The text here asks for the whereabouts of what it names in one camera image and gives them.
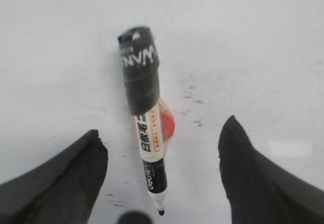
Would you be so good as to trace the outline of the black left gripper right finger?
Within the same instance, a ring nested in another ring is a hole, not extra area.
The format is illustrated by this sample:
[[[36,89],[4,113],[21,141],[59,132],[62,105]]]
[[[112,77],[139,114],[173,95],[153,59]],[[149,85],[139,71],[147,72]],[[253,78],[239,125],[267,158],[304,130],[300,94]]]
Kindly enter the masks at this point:
[[[323,223],[323,191],[258,152],[235,116],[218,151],[232,223]]]

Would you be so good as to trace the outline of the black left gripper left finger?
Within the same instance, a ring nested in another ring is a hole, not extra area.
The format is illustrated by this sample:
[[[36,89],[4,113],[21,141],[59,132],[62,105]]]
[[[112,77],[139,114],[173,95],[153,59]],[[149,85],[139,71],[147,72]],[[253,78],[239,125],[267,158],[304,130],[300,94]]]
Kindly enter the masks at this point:
[[[108,151],[90,130],[33,170],[1,184],[1,223],[88,223]]]

